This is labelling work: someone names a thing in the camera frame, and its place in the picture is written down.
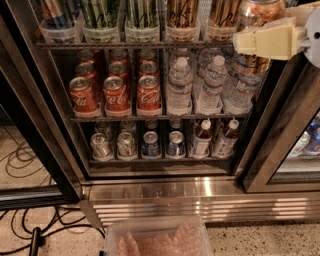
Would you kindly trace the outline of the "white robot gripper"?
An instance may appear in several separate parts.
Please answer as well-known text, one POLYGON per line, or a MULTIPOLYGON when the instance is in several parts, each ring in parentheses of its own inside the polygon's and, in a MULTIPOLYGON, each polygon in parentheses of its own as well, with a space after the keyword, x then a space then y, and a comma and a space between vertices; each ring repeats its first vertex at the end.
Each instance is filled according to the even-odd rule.
POLYGON ((320 68, 320 1, 287 8, 285 16, 295 17, 295 26, 285 23, 235 33, 235 51, 274 60, 289 60, 303 52, 312 65, 320 68))

